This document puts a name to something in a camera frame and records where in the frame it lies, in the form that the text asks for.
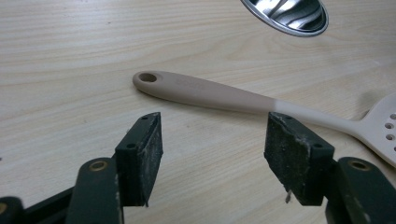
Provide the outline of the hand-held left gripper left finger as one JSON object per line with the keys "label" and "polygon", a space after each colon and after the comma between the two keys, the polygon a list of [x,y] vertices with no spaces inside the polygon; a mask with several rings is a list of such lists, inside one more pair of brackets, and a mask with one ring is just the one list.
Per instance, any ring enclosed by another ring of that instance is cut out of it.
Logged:
{"label": "hand-held left gripper left finger", "polygon": [[139,118],[115,148],[123,206],[148,206],[163,156],[160,112]]}

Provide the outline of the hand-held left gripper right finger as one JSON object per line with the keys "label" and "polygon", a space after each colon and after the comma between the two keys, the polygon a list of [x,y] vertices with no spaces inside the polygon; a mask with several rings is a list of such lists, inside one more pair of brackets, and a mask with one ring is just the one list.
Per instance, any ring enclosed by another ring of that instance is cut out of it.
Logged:
{"label": "hand-held left gripper right finger", "polygon": [[324,176],[332,167],[334,147],[297,119],[268,114],[264,158],[286,192],[301,205],[321,205]]}

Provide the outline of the beige slotted silicone spatula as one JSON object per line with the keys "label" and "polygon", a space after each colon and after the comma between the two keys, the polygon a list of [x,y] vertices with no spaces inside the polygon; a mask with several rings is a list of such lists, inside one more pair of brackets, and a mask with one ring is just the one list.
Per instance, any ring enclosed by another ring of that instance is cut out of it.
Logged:
{"label": "beige slotted silicone spatula", "polygon": [[375,103],[362,119],[349,120],[217,82],[170,72],[138,72],[133,77],[133,84],[143,93],[168,101],[251,114],[277,112],[347,133],[396,168],[396,92]]}

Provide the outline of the stainless steel bowl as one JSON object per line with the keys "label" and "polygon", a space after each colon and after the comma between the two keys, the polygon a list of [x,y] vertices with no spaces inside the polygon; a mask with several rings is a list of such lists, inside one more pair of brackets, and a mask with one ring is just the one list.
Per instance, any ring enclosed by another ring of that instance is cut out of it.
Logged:
{"label": "stainless steel bowl", "polygon": [[329,16],[320,0],[241,0],[247,10],[276,30],[299,37],[322,34]]}

